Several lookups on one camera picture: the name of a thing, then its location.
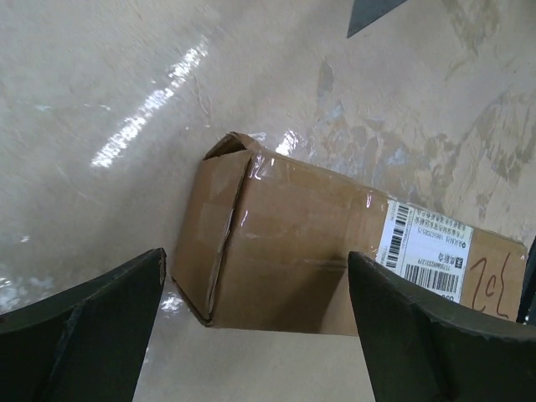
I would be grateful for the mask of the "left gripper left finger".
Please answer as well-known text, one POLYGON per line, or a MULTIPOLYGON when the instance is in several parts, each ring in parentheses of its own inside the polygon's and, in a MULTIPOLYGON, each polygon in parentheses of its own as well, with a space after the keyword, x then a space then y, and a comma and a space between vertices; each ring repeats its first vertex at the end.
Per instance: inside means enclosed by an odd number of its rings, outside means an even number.
POLYGON ((1 316, 3 401, 130 401, 166 276, 164 249, 1 316))

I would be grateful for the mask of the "brown cardboard express box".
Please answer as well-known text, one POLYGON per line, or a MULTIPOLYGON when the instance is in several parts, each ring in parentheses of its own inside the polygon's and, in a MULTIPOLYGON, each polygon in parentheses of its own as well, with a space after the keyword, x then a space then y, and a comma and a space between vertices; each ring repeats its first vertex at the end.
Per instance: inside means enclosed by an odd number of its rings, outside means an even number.
POLYGON ((348 255, 514 321, 526 247, 231 132, 193 182, 171 276, 208 327, 354 336, 348 255))

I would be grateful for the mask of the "yellow utility knife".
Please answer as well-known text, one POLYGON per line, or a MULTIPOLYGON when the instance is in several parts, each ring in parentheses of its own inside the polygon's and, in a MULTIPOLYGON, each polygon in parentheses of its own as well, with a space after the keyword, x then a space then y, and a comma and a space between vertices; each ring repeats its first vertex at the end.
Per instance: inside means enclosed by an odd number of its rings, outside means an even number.
POLYGON ((405 2, 406 0, 354 0, 347 38, 351 38, 405 2))

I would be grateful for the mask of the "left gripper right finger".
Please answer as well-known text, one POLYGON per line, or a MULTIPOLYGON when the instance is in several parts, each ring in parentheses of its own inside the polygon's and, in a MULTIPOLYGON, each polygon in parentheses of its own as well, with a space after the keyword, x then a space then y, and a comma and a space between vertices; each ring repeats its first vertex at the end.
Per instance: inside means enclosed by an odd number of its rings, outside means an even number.
POLYGON ((348 255, 353 314, 377 401, 533 401, 535 328, 348 255))

